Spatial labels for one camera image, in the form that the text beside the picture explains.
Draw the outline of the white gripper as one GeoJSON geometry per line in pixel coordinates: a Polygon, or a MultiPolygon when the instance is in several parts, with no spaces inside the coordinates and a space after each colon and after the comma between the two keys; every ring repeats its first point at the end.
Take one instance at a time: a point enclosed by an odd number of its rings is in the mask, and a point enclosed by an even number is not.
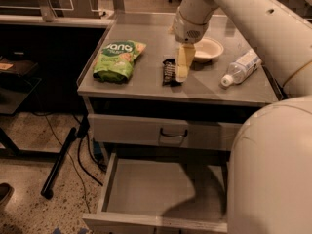
{"type": "Polygon", "coordinates": [[[196,53],[193,44],[203,38],[206,30],[207,22],[203,13],[184,10],[182,7],[177,8],[173,33],[177,42],[184,43],[179,46],[176,56],[175,78],[179,83],[187,79],[196,53]]]}

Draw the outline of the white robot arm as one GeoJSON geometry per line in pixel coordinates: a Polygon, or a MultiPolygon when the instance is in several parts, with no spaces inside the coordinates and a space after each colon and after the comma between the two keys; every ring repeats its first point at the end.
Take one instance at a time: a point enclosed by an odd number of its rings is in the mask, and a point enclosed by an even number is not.
{"type": "Polygon", "coordinates": [[[312,234],[312,26],[277,0],[182,0],[175,38],[196,43],[221,9],[263,60],[243,89],[282,100],[250,116],[235,136],[228,168],[228,234],[312,234]]]}

